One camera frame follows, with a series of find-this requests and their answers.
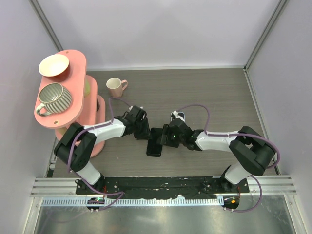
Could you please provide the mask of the blue smartphone black screen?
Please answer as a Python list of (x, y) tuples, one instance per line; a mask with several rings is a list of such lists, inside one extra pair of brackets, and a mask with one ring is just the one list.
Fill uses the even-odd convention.
[(178, 112), (178, 114), (177, 114), (177, 117), (176, 118), (179, 118), (179, 119), (181, 119), (182, 121), (185, 121), (185, 115), (184, 115), (184, 113), (183, 112)]

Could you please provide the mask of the black phone case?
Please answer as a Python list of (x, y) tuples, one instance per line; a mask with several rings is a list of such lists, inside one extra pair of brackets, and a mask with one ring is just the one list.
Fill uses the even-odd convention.
[(146, 155), (151, 157), (160, 157), (162, 153), (162, 145), (159, 144), (159, 138), (162, 135), (161, 128), (152, 128), (150, 130), (150, 138), (148, 139)]

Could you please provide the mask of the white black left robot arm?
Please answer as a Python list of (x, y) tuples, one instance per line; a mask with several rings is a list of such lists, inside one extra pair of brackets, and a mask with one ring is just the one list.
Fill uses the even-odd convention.
[(107, 122), (85, 126), (71, 124), (54, 148), (54, 154), (80, 177), (92, 194), (101, 194), (105, 178), (90, 162), (92, 151), (101, 142), (127, 135), (133, 135), (137, 140), (150, 137), (147, 113), (138, 106)]

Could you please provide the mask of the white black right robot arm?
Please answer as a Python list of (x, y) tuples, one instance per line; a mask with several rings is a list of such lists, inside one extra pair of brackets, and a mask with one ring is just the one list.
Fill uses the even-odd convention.
[(217, 186), (230, 193), (249, 176), (262, 176), (274, 156), (280, 161), (280, 151), (269, 140), (260, 136), (248, 126), (234, 132), (208, 132), (204, 129), (191, 129), (183, 119), (173, 119), (163, 126), (156, 140), (161, 145), (179, 147), (184, 145), (191, 151), (216, 150), (232, 153), (237, 163), (230, 165), (218, 179)]

